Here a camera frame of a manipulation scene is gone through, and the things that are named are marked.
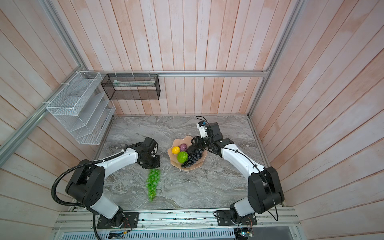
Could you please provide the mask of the dark purple fake grape bunch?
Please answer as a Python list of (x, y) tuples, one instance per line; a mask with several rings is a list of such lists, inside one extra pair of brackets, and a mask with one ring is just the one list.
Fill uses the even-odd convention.
[(187, 168), (194, 165), (198, 160), (202, 158), (203, 152), (203, 150), (194, 150), (193, 152), (191, 152), (188, 156), (188, 159), (183, 164), (181, 164), (181, 167)]

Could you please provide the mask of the green fake grape bunch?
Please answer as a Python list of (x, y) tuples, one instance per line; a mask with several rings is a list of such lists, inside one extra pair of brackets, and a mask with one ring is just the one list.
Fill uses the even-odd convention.
[(152, 202), (157, 196), (157, 187), (160, 182), (161, 170), (151, 169), (147, 178), (147, 189), (149, 201)]

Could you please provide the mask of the purple fake fruit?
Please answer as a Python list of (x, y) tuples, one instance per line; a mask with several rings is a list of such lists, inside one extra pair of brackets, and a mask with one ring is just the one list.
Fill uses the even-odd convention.
[(188, 150), (188, 146), (186, 144), (179, 145), (179, 148), (181, 152), (186, 152)]

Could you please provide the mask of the yellow fake lemon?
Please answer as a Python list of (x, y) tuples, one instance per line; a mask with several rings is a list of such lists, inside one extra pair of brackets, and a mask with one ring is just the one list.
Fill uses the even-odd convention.
[(181, 149), (179, 146), (174, 146), (174, 147), (172, 147), (171, 151), (172, 151), (172, 154), (178, 155), (180, 153)]

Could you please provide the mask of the dark fake avocado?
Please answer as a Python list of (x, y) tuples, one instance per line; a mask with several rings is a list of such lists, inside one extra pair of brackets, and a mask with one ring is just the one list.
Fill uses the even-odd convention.
[(187, 149), (188, 155), (192, 155), (195, 152), (195, 145), (190, 145)]

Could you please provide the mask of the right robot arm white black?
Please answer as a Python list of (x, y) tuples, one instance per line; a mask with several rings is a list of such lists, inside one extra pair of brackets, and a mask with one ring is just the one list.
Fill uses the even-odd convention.
[(199, 117), (197, 128), (200, 135), (194, 137), (192, 146), (198, 150), (207, 150), (231, 163), (248, 181), (247, 196), (231, 204), (224, 216), (239, 224), (252, 214), (263, 214), (285, 201), (278, 172), (273, 167), (258, 165), (230, 139), (224, 138), (218, 123), (209, 123)]

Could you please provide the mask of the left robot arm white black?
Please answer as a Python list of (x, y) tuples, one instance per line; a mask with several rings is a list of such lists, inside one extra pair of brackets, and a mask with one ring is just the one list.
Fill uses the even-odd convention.
[(132, 164), (139, 164), (144, 169), (158, 168), (161, 162), (156, 154), (158, 146), (155, 140), (146, 137), (143, 142), (125, 145), (112, 156), (97, 161), (81, 161), (66, 187), (66, 193), (108, 226), (120, 228), (125, 221), (123, 209), (103, 193), (105, 179)]

